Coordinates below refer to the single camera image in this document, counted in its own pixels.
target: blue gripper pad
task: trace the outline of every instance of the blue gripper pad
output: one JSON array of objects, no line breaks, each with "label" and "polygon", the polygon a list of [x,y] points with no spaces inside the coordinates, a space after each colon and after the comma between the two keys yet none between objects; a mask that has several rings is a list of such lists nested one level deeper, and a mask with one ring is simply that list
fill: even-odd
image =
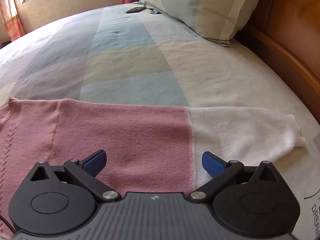
[{"label": "blue gripper pad", "polygon": [[89,173],[91,176],[97,176],[100,171],[107,164],[107,154],[105,151],[98,153],[96,156],[90,158],[87,162],[85,162],[82,166],[82,169]]},{"label": "blue gripper pad", "polygon": [[226,164],[227,162],[210,152],[204,152],[202,155],[202,167],[212,178],[224,172],[226,170]]}]

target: folded cloth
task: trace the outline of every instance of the folded cloth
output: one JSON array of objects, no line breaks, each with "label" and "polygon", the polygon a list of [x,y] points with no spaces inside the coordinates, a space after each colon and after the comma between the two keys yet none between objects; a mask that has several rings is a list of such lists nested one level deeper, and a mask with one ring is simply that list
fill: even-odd
[{"label": "folded cloth", "polygon": [[[171,107],[18,100],[0,108],[0,214],[38,160],[62,165],[104,149],[99,180],[119,191],[185,192],[210,176],[201,155],[246,165],[276,161],[304,138],[294,116],[247,107]],[[0,225],[3,236],[9,230]]]}]

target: bed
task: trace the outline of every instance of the bed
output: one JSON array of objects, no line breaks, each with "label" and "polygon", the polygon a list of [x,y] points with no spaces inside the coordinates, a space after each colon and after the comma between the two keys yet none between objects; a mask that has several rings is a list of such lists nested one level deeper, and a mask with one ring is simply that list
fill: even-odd
[{"label": "bed", "polygon": [[1,49],[0,104],[12,95],[293,114],[307,147],[275,165],[300,202],[294,235],[314,239],[314,207],[320,206],[320,0],[260,0],[230,48],[168,15],[125,13],[135,6],[73,15]]}]

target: gray ribbed surface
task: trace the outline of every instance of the gray ribbed surface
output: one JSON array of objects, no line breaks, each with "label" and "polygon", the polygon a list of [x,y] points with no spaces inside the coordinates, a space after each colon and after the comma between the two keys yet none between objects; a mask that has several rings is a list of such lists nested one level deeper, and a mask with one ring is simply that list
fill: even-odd
[{"label": "gray ribbed surface", "polygon": [[[18,234],[14,240],[40,240]],[[50,240],[209,240],[248,239],[219,225],[208,208],[186,201],[180,193],[128,193],[117,203],[101,206],[78,231]],[[293,240],[290,235],[274,240]]]}]

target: wire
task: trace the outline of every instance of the wire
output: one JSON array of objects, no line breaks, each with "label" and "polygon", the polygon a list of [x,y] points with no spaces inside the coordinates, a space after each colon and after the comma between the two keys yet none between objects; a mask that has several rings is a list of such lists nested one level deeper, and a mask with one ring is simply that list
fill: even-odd
[{"label": "wire", "polygon": [[5,225],[11,230],[11,232],[12,232],[13,234],[16,233],[16,230],[14,230],[14,228],[12,227],[12,225],[10,225],[10,223],[9,223],[3,216],[1,216],[1,215],[0,215],[0,220],[1,220],[3,223],[5,223]]}]

